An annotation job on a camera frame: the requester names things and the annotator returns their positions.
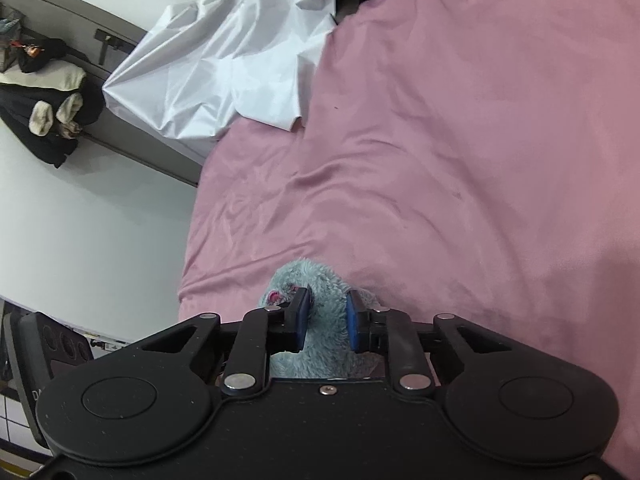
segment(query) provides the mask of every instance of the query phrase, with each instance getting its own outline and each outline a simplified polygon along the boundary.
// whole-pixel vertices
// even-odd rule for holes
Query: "silver rivet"
[[[431,386],[431,379],[422,374],[407,374],[400,378],[400,386],[405,390],[423,390]]]
[[[246,390],[255,384],[255,377],[249,374],[231,374],[225,378],[225,386],[232,390]]]
[[[323,395],[335,395],[338,393],[338,388],[331,386],[330,384],[326,384],[325,386],[320,386],[320,393]]]

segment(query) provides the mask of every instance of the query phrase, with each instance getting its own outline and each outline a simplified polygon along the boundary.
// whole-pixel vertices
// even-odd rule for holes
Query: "bed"
[[[640,0],[371,0],[306,128],[237,120],[203,168],[180,316],[241,319],[296,258],[592,370],[640,478]]]

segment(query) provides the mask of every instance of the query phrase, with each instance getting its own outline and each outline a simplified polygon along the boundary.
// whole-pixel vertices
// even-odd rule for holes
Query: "black device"
[[[36,404],[54,458],[33,478],[622,478],[600,459],[618,420],[604,381],[453,314],[416,323],[350,292],[350,345],[386,377],[270,378],[311,301],[201,314],[54,378]]]
[[[20,403],[35,441],[47,442],[35,420],[42,389],[56,376],[93,360],[88,341],[79,333],[39,312],[6,314],[4,337]]]

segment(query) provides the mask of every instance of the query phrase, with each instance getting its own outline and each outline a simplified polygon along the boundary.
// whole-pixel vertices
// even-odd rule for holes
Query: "blue plush toy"
[[[295,260],[276,271],[258,307],[291,301],[300,287],[311,289],[305,347],[297,354],[271,356],[271,376],[301,379],[368,376],[380,362],[375,354],[355,354],[349,346],[346,293],[352,287],[329,267],[311,260]],[[377,304],[373,294],[358,290],[365,306]]]

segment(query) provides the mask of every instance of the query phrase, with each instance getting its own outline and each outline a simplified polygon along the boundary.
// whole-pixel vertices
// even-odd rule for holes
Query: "white fabric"
[[[61,123],[71,122],[80,111],[80,108],[82,108],[82,104],[82,94],[77,92],[75,94],[71,94],[62,101],[60,108],[58,108],[58,111],[56,112],[56,119]]]
[[[105,83],[107,107],[199,163],[238,114],[289,130],[334,13],[335,0],[169,6]]]
[[[0,73],[0,84],[20,85],[32,88],[55,88],[68,92],[80,88],[86,72],[62,59],[52,59],[37,72],[25,74],[18,64]]]
[[[53,108],[46,101],[38,101],[29,117],[29,130],[32,134],[44,137],[53,126]]]

